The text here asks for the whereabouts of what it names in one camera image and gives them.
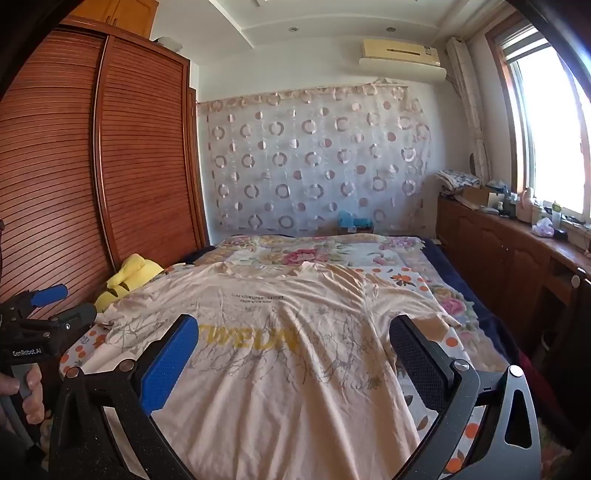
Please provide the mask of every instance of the polka dot curtain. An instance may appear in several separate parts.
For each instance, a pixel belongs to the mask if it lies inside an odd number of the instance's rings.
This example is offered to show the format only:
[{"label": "polka dot curtain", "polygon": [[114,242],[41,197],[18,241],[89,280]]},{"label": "polka dot curtain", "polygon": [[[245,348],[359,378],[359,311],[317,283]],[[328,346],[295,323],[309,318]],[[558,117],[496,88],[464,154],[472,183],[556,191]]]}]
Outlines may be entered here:
[{"label": "polka dot curtain", "polygon": [[410,87],[367,84],[200,105],[220,224],[313,235],[340,211],[376,233],[417,229],[430,131]]}]

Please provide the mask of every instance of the finger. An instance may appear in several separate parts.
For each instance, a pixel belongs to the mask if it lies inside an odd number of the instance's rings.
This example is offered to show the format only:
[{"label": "finger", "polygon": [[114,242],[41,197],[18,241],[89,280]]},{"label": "finger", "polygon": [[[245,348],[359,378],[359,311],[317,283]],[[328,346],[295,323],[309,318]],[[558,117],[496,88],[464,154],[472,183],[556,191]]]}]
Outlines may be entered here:
[{"label": "finger", "polygon": [[0,374],[0,395],[14,395],[19,387],[20,384],[16,378]]},{"label": "finger", "polygon": [[41,423],[43,420],[45,420],[45,409],[43,408],[43,406],[39,408],[36,412],[27,415],[27,422],[31,425]]},{"label": "finger", "polygon": [[40,407],[43,407],[43,386],[37,384],[31,395],[22,401],[22,410],[30,415],[36,413]]},{"label": "finger", "polygon": [[41,382],[41,369],[39,365],[33,364],[33,367],[27,373],[27,385],[29,390],[35,390],[37,385]]}]

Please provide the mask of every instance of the cabinet door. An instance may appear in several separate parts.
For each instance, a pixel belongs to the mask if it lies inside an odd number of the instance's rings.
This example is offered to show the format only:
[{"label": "cabinet door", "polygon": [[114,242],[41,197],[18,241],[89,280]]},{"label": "cabinet door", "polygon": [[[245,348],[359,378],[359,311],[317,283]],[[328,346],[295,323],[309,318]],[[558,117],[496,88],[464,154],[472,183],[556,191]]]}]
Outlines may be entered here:
[{"label": "cabinet door", "polygon": [[460,208],[457,202],[439,197],[435,230],[444,249],[449,249],[456,242],[457,217]]},{"label": "cabinet door", "polygon": [[454,265],[471,288],[478,281],[480,253],[480,227],[474,222],[472,211],[467,210],[457,220],[456,243],[453,247]]},{"label": "cabinet door", "polygon": [[99,22],[112,23],[117,2],[118,0],[86,0],[78,5],[71,14]]},{"label": "cabinet door", "polygon": [[187,182],[187,67],[115,37],[99,100],[102,183],[118,263],[167,267],[197,248]]},{"label": "cabinet door", "polygon": [[474,293],[491,311],[495,312],[505,285],[508,235],[502,227],[489,219],[482,219],[480,226],[480,257],[475,259],[479,275]]},{"label": "cabinet door", "polygon": [[0,300],[63,283],[47,318],[96,293],[112,274],[95,211],[89,130],[103,40],[54,30],[0,102]]},{"label": "cabinet door", "polygon": [[534,241],[515,238],[499,314],[526,353],[537,340],[531,327],[549,260]]},{"label": "cabinet door", "polygon": [[112,24],[149,37],[158,2],[155,0],[119,0]]}]

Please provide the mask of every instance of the yellow plush toy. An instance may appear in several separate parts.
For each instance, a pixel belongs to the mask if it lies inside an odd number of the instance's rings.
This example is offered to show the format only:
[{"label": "yellow plush toy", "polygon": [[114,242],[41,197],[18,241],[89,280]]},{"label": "yellow plush toy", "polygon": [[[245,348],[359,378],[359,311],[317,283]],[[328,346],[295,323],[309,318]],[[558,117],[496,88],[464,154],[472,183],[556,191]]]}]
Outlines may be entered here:
[{"label": "yellow plush toy", "polygon": [[162,270],[163,268],[156,262],[146,260],[138,254],[126,258],[121,269],[107,280],[107,290],[96,299],[96,311],[104,312],[113,302],[122,299],[130,291],[146,285]]}]

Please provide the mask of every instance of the ceiling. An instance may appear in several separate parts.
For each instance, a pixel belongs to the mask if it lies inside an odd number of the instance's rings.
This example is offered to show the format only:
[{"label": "ceiling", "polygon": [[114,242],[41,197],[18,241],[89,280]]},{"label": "ceiling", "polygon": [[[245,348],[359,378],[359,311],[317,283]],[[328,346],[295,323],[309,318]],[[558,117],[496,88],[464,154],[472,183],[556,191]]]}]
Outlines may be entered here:
[{"label": "ceiling", "polygon": [[160,0],[151,38],[197,64],[304,37],[359,35],[432,45],[465,35],[504,0]]}]

